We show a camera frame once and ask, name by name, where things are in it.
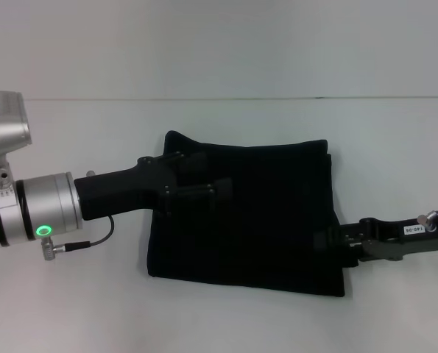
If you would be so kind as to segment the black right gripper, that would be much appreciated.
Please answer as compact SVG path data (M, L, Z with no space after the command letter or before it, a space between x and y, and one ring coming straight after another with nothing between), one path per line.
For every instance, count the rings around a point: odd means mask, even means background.
M438 251L438 220L429 232L416 219L364 218L360 225L331 226L315 232L313 249L323 254L356 254L361 249L361 262L401 261L408 254Z

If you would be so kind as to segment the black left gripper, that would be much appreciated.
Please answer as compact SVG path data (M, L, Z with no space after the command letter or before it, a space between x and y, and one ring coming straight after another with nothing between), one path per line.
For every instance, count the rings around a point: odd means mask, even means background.
M215 207L233 199L231 178L202 185L177 187L177 175L207 171L204 152L174 152L160 157L141 157L132 168L74 180L82 218L90 221L133 210L168 212L175 207Z

